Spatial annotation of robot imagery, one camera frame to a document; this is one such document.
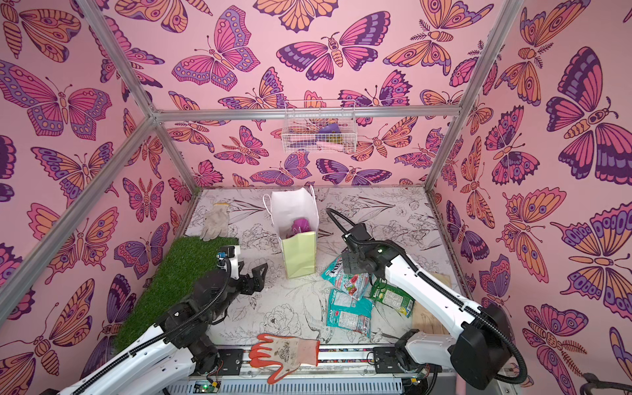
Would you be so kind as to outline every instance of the white glove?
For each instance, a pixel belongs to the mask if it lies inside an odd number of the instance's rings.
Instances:
[[[200,238],[209,241],[214,238],[228,237],[228,203],[215,203],[204,217],[204,228]]]

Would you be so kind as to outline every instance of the snack bag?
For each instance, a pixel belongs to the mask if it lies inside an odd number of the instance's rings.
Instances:
[[[338,255],[338,258],[331,262],[321,277],[332,283],[335,289],[346,293],[355,300],[360,300],[367,290],[370,274],[345,274],[342,255]]]
[[[371,337],[371,309],[373,303],[369,299],[355,300],[344,292],[332,289],[329,294],[327,326],[349,329]]]
[[[410,317],[413,313],[414,299],[403,290],[383,283],[380,279],[373,285],[369,297],[373,301],[378,301],[388,307],[394,308],[400,314],[405,315],[406,318]]]

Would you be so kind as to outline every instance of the teal candy package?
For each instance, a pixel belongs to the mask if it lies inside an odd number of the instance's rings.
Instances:
[[[332,283],[335,289],[346,293],[355,300],[360,300],[367,290],[370,274],[345,274],[342,255],[338,255],[338,258],[331,262],[321,277]]]
[[[371,337],[371,310],[373,303],[367,298],[353,299],[344,292],[332,289],[329,294],[327,326],[349,329]]]

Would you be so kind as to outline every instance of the work glove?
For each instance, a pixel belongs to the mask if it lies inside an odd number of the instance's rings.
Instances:
[[[201,239],[212,240],[218,236],[228,237],[228,203],[215,203],[204,217]]]
[[[318,366],[318,350],[320,341],[305,340],[298,337],[260,334],[257,339],[262,343],[255,344],[248,356],[250,366],[262,368],[280,365],[279,370],[268,377],[268,384],[273,385],[283,377],[294,372],[301,363]]]

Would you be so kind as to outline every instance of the floor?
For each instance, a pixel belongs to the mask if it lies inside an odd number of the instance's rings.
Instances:
[[[394,343],[410,329],[411,319],[381,303],[372,310],[370,339],[325,326],[332,285],[320,274],[345,247],[340,231],[325,213],[327,207],[355,222],[366,222],[376,240],[399,243],[424,269],[449,275],[453,289],[458,289],[423,188],[315,188],[320,215],[316,273],[296,279],[286,278],[270,214],[262,203],[264,194],[270,192],[254,188],[204,190],[186,230],[186,235],[198,236],[213,203],[228,202],[229,236],[239,238],[245,262],[241,273],[264,262],[269,266],[265,289],[253,296],[240,295],[228,308],[227,319],[209,329],[214,343],[253,344],[264,332],[319,339],[327,344]]]

